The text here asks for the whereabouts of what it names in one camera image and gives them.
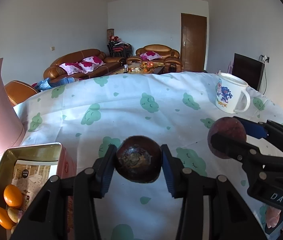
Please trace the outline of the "person's right hand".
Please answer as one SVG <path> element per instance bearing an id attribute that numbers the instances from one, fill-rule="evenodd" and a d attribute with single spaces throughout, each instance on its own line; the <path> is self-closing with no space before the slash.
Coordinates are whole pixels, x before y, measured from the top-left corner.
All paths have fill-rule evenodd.
<path id="1" fill-rule="evenodd" d="M 272 206 L 267 207 L 266 211 L 266 225 L 267 228 L 274 228 L 279 222 L 281 210 L 276 209 Z"/>

